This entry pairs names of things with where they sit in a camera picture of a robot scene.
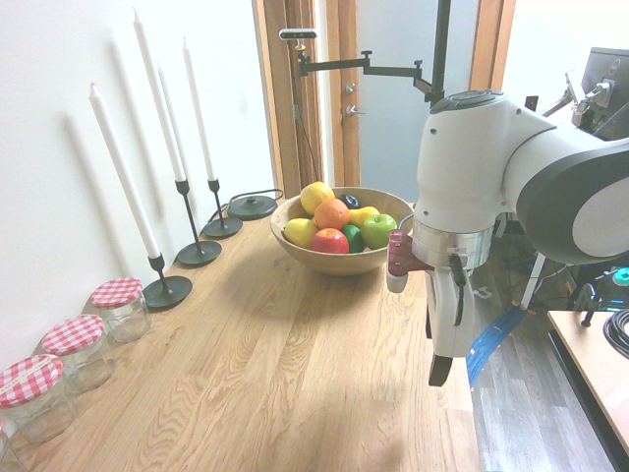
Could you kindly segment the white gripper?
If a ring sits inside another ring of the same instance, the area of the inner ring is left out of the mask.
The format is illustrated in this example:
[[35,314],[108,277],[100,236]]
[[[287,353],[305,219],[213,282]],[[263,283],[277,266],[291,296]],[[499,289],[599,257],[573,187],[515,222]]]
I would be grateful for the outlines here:
[[474,337],[475,300],[471,282],[465,275],[461,323],[454,325],[460,289],[449,268],[426,273],[429,325],[434,353],[429,370],[429,386],[443,386],[455,357],[465,357]]

